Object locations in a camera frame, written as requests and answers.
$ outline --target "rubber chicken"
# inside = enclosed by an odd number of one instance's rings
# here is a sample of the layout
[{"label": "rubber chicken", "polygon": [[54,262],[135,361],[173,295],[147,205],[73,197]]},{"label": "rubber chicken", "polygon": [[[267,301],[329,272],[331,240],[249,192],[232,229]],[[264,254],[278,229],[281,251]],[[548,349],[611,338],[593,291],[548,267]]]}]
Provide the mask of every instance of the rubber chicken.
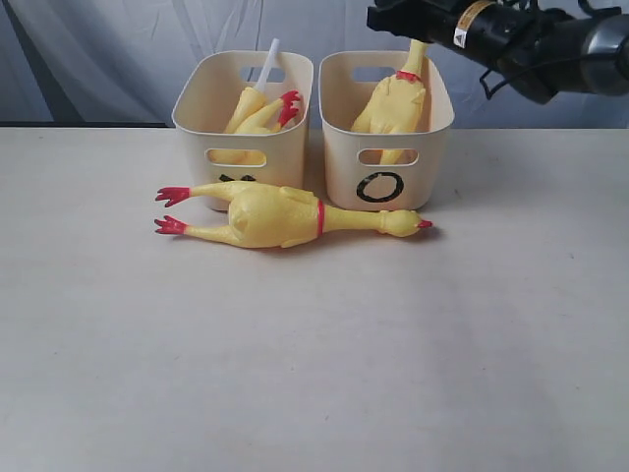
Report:
[{"label": "rubber chicken", "polygon": [[[354,133],[413,133],[422,117],[426,88],[422,83],[422,64],[428,45],[411,40],[409,57],[395,75],[382,79],[373,90],[363,112],[352,125]],[[393,165],[402,149],[385,149],[381,165]]]},{"label": "rubber chicken", "polygon": [[[262,97],[262,105],[266,102],[263,93],[254,88],[247,87],[241,93],[241,100],[236,107],[236,111],[225,128],[227,130],[234,128],[234,135],[270,135],[279,132],[286,124],[297,116],[299,109],[294,107],[296,101],[301,100],[296,90],[287,91],[276,100],[271,101],[268,105],[262,106],[250,115],[260,103]],[[278,111],[282,110],[277,123],[273,127],[265,128],[264,125]],[[214,149],[210,152],[212,162],[218,164],[233,165],[262,165],[264,164],[264,154],[259,150],[240,150],[240,149]]]},{"label": "rubber chicken", "polygon": [[156,201],[171,207],[190,197],[213,196],[229,202],[229,224],[204,228],[172,216],[155,219],[159,234],[183,234],[241,248],[290,248],[323,233],[371,229],[400,238],[432,226],[415,211],[351,211],[325,205],[312,192],[260,182],[232,181],[198,187],[166,187]]}]

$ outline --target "white plastic stick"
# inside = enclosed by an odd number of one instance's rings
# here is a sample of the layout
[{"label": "white plastic stick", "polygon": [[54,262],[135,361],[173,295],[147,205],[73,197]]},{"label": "white plastic stick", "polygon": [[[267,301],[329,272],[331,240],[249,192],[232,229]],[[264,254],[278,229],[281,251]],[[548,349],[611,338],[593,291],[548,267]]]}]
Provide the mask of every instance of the white plastic stick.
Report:
[{"label": "white plastic stick", "polygon": [[279,48],[279,39],[275,37],[273,38],[273,41],[271,42],[271,47],[268,50],[268,55],[266,56],[266,60],[264,61],[262,70],[259,73],[259,78],[257,79],[257,82],[254,85],[254,89],[256,89],[257,91],[264,91],[264,87],[266,87],[268,74],[271,72],[271,69],[275,65],[275,58],[277,56],[278,48]]}]

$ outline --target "table surface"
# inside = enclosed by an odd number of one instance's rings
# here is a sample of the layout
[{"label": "table surface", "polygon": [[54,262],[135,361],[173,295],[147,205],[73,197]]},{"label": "table surface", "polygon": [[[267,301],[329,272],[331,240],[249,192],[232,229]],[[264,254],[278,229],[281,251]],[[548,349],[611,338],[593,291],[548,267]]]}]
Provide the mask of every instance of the table surface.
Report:
[{"label": "table surface", "polygon": [[225,217],[177,138],[0,130],[3,472],[627,470],[627,131],[454,130],[430,237],[283,251],[153,232]]}]

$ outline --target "white plastic basket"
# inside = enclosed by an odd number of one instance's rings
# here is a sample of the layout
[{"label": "white plastic basket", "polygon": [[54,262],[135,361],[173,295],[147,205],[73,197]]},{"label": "white plastic basket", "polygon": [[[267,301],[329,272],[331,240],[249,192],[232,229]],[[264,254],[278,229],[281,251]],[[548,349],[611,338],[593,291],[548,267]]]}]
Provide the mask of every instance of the white plastic basket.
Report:
[{"label": "white plastic basket", "polygon": [[[226,180],[257,180],[266,184],[302,188],[308,143],[309,107],[314,65],[307,57],[290,52],[277,54],[276,68],[284,72],[281,83],[268,82],[267,103],[296,89],[302,101],[293,126],[270,135],[223,134],[240,93],[254,82],[241,79],[241,71],[261,67],[265,51],[227,51],[203,59],[195,68],[175,104],[172,118],[181,132],[184,150],[195,185]],[[257,149],[265,154],[261,165],[232,165],[212,162],[214,149]],[[228,204],[207,197],[209,207],[225,210]]]},{"label": "white plastic basket", "polygon": [[[350,51],[327,56],[320,64],[318,89],[326,187],[328,196],[339,207],[416,209],[429,200],[454,110],[445,84],[428,57],[422,68],[427,94],[416,133],[349,131],[377,85],[355,81],[354,71],[365,67],[397,71],[407,58],[407,51]],[[379,165],[377,159],[369,159],[370,149],[411,149],[417,152],[417,158],[408,163]]]}]

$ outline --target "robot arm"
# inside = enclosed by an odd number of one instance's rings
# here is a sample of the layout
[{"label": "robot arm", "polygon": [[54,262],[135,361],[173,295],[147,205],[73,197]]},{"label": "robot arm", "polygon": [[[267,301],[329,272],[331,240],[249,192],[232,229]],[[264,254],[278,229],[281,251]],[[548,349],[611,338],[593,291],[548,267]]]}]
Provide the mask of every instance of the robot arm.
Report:
[{"label": "robot arm", "polygon": [[[587,18],[538,0],[375,0],[367,25],[376,31],[437,43],[485,67],[490,99],[506,85],[537,103],[561,91],[617,96],[629,92],[629,15],[618,7]],[[496,72],[504,80],[489,88]]]}]

